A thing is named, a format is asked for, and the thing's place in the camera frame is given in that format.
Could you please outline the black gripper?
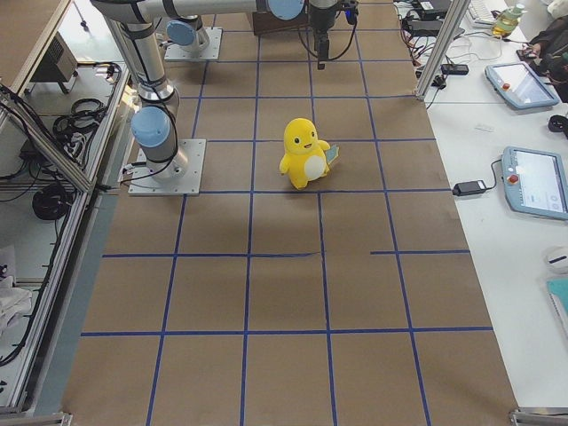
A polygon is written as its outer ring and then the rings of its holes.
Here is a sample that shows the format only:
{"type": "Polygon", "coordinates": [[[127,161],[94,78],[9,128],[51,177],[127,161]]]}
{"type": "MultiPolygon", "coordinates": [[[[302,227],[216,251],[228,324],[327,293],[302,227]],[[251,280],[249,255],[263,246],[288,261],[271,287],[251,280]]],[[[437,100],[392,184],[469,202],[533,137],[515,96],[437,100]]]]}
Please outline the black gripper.
{"type": "Polygon", "coordinates": [[[317,69],[324,70],[329,59],[328,31],[335,25],[336,15],[344,12],[347,23],[357,27],[359,2],[352,0],[310,0],[307,6],[308,22],[314,37],[317,69]]]}

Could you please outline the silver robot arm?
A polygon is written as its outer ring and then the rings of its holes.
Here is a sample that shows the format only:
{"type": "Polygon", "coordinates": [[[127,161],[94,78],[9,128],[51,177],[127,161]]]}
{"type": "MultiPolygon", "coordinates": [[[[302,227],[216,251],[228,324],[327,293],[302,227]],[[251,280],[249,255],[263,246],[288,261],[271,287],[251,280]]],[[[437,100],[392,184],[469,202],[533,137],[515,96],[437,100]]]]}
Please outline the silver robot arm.
{"type": "Polygon", "coordinates": [[[190,53],[201,52],[209,46],[209,36],[201,15],[170,20],[166,25],[166,33],[171,42],[190,53]]]}
{"type": "Polygon", "coordinates": [[[159,52],[154,20],[169,18],[182,26],[189,39],[198,45],[205,32],[199,29],[203,14],[240,12],[270,13],[279,20],[292,20],[303,12],[315,39],[315,56],[319,67],[330,61],[328,31],[339,12],[347,14],[356,26],[357,1],[93,1],[91,3],[117,27],[114,40],[127,67],[136,77],[142,102],[131,122],[131,130],[146,156],[148,172],[141,179],[157,183],[175,181],[187,172],[189,159],[183,153],[177,135],[178,91],[168,79],[159,52]]]}

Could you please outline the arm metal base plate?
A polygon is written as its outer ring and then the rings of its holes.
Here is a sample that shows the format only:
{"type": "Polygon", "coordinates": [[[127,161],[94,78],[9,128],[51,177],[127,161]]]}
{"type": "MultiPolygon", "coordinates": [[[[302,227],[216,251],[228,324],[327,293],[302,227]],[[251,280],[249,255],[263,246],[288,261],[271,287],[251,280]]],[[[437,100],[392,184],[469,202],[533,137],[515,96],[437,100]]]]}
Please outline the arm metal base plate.
{"type": "Polygon", "coordinates": [[[129,181],[129,195],[198,195],[200,193],[205,150],[205,139],[180,139],[177,155],[163,170],[163,165],[159,166],[156,163],[147,162],[143,150],[139,148],[137,161],[143,162],[144,165],[133,170],[129,181]]]}
{"type": "Polygon", "coordinates": [[[167,62],[203,62],[219,58],[223,29],[203,27],[188,45],[170,43],[164,55],[167,62]]]}

